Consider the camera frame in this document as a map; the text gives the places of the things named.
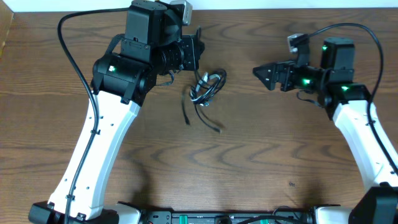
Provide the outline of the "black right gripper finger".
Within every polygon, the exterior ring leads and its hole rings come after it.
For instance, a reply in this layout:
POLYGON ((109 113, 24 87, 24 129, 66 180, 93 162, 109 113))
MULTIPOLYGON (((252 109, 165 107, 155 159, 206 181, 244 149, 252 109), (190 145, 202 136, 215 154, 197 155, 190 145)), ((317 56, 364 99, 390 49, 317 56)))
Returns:
POLYGON ((268 90, 272 91, 275 89, 276 74, 274 73, 273 68, 255 67, 253 68, 252 72, 268 90))
POLYGON ((257 67, 256 70, 274 71, 277 68, 278 64, 279 62, 266 63, 257 67))

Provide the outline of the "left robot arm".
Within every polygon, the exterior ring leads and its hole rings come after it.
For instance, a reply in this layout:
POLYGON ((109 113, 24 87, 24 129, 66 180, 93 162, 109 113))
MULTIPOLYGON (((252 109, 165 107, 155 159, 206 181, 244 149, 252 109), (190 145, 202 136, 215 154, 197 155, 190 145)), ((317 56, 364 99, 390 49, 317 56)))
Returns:
POLYGON ((185 35, 187 1, 133 1, 126 29, 115 35, 84 82, 89 106, 80 137, 50 198, 33 204, 32 223, 138 223, 141 212, 104 196, 121 143, 159 75, 195 71, 204 51, 199 34, 185 35))

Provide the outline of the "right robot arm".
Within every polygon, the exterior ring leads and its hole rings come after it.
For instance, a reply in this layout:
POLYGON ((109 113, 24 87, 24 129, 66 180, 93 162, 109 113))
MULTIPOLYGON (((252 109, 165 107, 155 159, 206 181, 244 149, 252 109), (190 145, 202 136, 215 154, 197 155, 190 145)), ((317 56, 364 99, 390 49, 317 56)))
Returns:
POLYGON ((354 156, 366 191, 353 208, 321 205, 312 212, 314 223, 397 223, 397 153, 384 132, 365 85, 355 83, 354 42, 348 38, 324 40, 320 67, 309 65, 305 35, 288 38, 295 60, 274 62, 252 72, 272 91, 294 89, 318 95, 315 105, 326 110, 354 156))

